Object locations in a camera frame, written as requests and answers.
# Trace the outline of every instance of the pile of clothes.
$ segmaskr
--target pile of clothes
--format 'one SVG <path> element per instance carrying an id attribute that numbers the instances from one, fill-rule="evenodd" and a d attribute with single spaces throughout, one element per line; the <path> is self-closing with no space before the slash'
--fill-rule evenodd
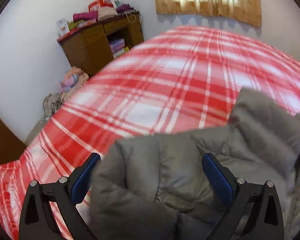
<path id="1" fill-rule="evenodd" d="M 76 27 L 78 24 L 83 23 L 84 21 L 92 19 L 103 21 L 107 18 L 111 18 L 119 14 L 125 14 L 127 12 L 130 13 L 131 11 L 134 11 L 133 7 L 131 7 L 129 4 L 123 4 L 117 9 L 111 6 L 103 6 L 98 8 L 97 11 L 75 13 L 73 15 L 73 23 L 69 23 L 69 28 L 71 28 L 72 26 Z"/>
<path id="2" fill-rule="evenodd" d="M 49 120 L 75 92 L 86 84 L 89 76 L 80 68 L 72 67 L 60 82 L 60 93 L 49 94 L 43 100 L 44 118 Z"/>
<path id="3" fill-rule="evenodd" d="M 61 103 L 68 101 L 89 79 L 82 69 L 72 67 L 60 82 Z"/>

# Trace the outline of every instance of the cabinet drawer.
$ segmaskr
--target cabinet drawer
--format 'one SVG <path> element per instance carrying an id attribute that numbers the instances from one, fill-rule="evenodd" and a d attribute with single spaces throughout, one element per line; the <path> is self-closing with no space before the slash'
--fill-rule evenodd
<path id="1" fill-rule="evenodd" d="M 106 23 L 103 25 L 105 29 L 106 35 L 116 32 L 117 30 L 121 30 L 125 27 L 128 27 L 129 22 L 128 19 L 121 19 L 115 22 Z"/>
<path id="2" fill-rule="evenodd" d="M 103 31 L 102 25 L 93 26 L 83 31 L 83 35 L 87 41 L 87 44 L 93 43 L 100 37 L 105 36 L 105 32 Z"/>

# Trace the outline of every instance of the wooden cabinet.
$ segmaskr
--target wooden cabinet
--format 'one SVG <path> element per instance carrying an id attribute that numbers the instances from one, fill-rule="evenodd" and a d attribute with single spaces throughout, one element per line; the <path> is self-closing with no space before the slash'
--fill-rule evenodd
<path id="1" fill-rule="evenodd" d="M 138 12 L 97 22 L 59 43 L 71 66 L 79 67 L 93 76 L 114 59 L 109 41 L 116 38 L 123 38 L 129 49 L 144 41 Z"/>
<path id="2" fill-rule="evenodd" d="M 100 37 L 95 40 L 87 47 L 87 52 L 88 57 L 91 59 L 94 66 L 93 75 L 113 60 L 113 55 L 107 37 Z"/>
<path id="3" fill-rule="evenodd" d="M 137 14 L 129 15 L 128 18 L 129 18 L 129 22 L 130 22 L 130 31 L 132 34 L 133 43 L 134 44 L 142 43 L 144 40 L 143 40 L 139 15 L 137 15 Z"/>

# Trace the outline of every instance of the blue gripper pad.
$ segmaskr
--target blue gripper pad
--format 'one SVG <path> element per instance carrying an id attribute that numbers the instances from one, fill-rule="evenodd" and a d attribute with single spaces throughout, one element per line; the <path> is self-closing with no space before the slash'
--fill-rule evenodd
<path id="1" fill-rule="evenodd" d="M 209 154 L 203 156 L 202 168 L 221 202 L 226 206 L 231 206 L 234 200 L 233 188 Z"/>
<path id="2" fill-rule="evenodd" d="M 74 184 L 71 187 L 70 197 L 71 197 L 71 203 L 73 205 L 81 203 L 84 197 L 86 196 L 90 187 L 89 182 L 90 182 L 90 175 L 92 169 L 94 168 L 94 166 L 97 164 L 99 160 L 101 160 L 100 155 L 94 154 L 94 157 L 90 156 L 90 158 L 88 158 L 88 160 L 86 160 L 86 162 L 81 167 L 78 167 L 79 171 L 81 171 L 81 169 L 83 169 L 83 171 L 81 172 L 78 179 L 74 182 Z"/>

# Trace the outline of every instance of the floor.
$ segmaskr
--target floor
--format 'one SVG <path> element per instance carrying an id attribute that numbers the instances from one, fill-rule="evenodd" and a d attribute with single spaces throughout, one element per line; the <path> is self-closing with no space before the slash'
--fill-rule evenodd
<path id="1" fill-rule="evenodd" d="M 25 140 L 25 144 L 29 146 L 29 144 L 33 141 L 33 139 L 39 134 L 41 129 L 45 126 L 48 121 L 42 116 L 41 119 L 37 122 L 37 124 L 33 127 L 31 132 L 28 134 L 28 137 Z"/>

